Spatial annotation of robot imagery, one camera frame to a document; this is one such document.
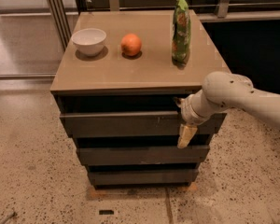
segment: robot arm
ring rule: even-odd
[[[280,131],[280,95],[254,89],[251,80],[241,75],[211,73],[203,88],[179,100],[178,106],[188,126],[202,124],[217,112],[237,107]]]

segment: speckled floor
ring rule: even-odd
[[[27,21],[43,32],[31,30],[23,41]],[[0,38],[0,74],[58,68],[62,53],[49,16],[1,17]],[[50,83],[0,81],[0,223],[16,212],[7,223],[280,224],[277,130],[230,109],[190,187],[94,190]]]

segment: cabinet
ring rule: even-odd
[[[225,114],[198,127],[177,148],[183,120],[174,98],[201,88],[210,72],[229,72],[191,11],[191,53],[184,67],[171,60],[172,11],[82,13],[76,30],[106,31],[105,50],[90,58],[70,42],[51,87],[64,129],[95,186],[190,184]],[[120,38],[137,33],[142,55],[122,57]]]

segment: bowl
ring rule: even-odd
[[[87,28],[75,32],[72,41],[76,48],[87,56],[98,55],[105,46],[106,33],[97,28]]]

